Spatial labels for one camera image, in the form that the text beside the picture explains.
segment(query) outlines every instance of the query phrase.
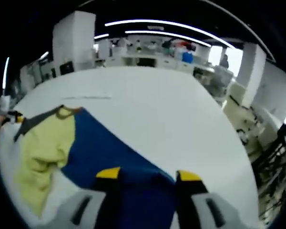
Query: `white table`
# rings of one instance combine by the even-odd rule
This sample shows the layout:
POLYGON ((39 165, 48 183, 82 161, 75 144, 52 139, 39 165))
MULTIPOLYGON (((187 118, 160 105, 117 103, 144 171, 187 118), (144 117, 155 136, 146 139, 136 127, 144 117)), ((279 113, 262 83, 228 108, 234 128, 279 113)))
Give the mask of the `white table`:
MULTIPOLYGON (((209 191, 239 210, 244 223, 258 226, 257 189, 246 151, 221 108, 191 75, 148 67, 75 72, 40 84, 15 109, 32 117, 61 104, 85 107, 172 177, 178 169, 199 174, 209 191)), ((13 157, 19 153, 9 149, 9 128, 16 126, 7 125, 0 136, 0 162, 8 190, 31 225, 49 221, 59 203, 78 188, 56 171, 42 219, 28 212, 9 178, 17 166, 13 157), (68 193, 62 196, 62 190, 68 193)))

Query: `ceiling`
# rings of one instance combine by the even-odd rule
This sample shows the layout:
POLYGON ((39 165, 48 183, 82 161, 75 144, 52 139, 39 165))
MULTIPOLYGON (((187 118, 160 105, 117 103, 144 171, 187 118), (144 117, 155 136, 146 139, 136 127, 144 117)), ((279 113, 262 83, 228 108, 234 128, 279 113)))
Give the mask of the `ceiling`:
MULTIPOLYGON (((260 42, 241 23, 218 8, 202 0, 178 4, 169 1, 43 0, 1 2, 0 6, 0 84, 6 58, 10 57, 9 77, 13 78, 22 66, 51 52, 53 26, 74 10, 97 15, 95 34, 123 35, 125 30, 142 30, 150 24, 127 24, 105 27, 112 21, 128 19, 155 19, 174 21, 212 33, 218 37, 236 38, 245 42, 260 42)), ((265 4, 261 0, 213 0, 248 25, 265 43, 286 71, 286 3, 265 4)), ((188 29, 165 26, 166 32, 178 33, 205 40, 209 37, 188 29)), ((239 42, 231 42, 241 47, 239 42)))

